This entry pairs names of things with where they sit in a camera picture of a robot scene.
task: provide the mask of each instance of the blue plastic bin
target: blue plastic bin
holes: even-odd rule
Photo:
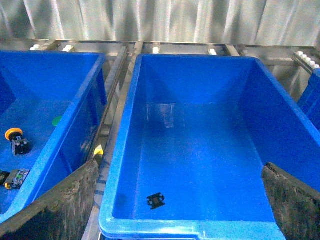
[[[284,240],[266,162],[320,190],[320,133],[259,60],[140,55],[100,230],[111,239]],[[165,205],[151,210],[157,193]]]
[[[320,69],[313,71],[298,106],[308,116],[313,125],[320,130]]]
[[[95,53],[0,52],[0,169],[31,170],[20,190],[0,186],[0,223],[84,163],[107,103],[104,62]],[[23,130],[30,153],[12,153],[10,128]]]

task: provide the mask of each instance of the corrugated metal wall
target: corrugated metal wall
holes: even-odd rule
[[[0,38],[320,44],[320,0],[0,0]]]

